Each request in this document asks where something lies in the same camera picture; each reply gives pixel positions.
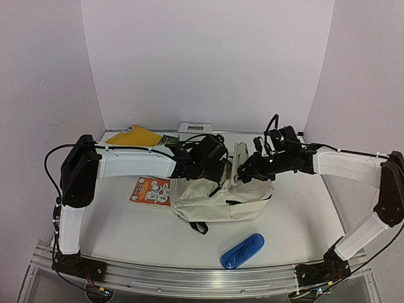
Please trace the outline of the beige canvas student bag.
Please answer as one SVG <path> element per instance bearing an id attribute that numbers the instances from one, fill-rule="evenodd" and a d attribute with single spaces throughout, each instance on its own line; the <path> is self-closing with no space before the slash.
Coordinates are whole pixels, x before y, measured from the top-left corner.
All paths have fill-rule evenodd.
<path id="1" fill-rule="evenodd" d="M 251 182 L 232 186 L 232 160 L 225 166 L 221 182 L 207 179 L 174 179 L 171 185 L 172 211 L 201 234 L 208 232 L 208 223 L 254 220 L 266 208 L 273 194 L 271 181 Z"/>

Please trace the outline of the blue pencil case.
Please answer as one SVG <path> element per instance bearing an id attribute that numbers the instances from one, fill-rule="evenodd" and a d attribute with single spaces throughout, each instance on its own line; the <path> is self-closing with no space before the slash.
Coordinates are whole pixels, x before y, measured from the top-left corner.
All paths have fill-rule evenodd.
<path id="1" fill-rule="evenodd" d="M 227 270 L 234 270 L 260 252 L 264 244 L 265 239 L 261 234 L 251 234 L 236 246 L 223 253 L 220 257 L 220 264 Z"/>

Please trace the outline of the silver black stapler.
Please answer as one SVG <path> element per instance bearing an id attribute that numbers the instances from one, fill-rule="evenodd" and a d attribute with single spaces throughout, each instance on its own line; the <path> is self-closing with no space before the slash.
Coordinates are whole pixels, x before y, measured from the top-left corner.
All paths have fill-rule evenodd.
<path id="1" fill-rule="evenodd" d="M 235 142 L 234 154 L 232 158 L 232 169 L 230 175 L 230 183 L 232 186 L 236 186 L 239 183 L 238 169 L 249 158 L 249 152 L 247 145 L 244 142 Z"/>

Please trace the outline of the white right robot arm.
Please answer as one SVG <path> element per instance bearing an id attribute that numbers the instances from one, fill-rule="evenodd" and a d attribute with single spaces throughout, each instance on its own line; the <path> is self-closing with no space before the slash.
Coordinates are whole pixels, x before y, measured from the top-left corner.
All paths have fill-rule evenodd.
<path id="1" fill-rule="evenodd" d="M 237 173 L 243 182 L 275 180 L 283 172 L 333 175 L 368 184 L 379 191 L 373 211 L 324 254 L 323 261 L 294 268 L 302 286 L 335 282 L 351 274 L 348 263 L 377 236 L 403 221 L 403 154 L 376 155 L 334 148 L 321 143 L 301 143 L 292 126 L 266 129 L 264 142 Z"/>

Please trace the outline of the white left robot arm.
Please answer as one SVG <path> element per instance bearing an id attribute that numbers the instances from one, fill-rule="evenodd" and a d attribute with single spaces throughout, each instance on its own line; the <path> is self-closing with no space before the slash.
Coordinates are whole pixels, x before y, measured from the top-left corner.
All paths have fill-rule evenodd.
<path id="1" fill-rule="evenodd" d="M 152 148 L 97 143 L 92 135 L 84 134 L 76 143 L 53 148 L 45 158 L 65 148 L 70 151 L 61 165 L 60 181 L 50 178 L 57 191 L 53 263 L 55 270 L 70 275 L 104 267 L 80 253 L 81 224 L 99 179 L 147 175 L 187 181 L 207 179 L 218 184 L 229 156 L 220 135 L 196 135 L 192 140 Z"/>

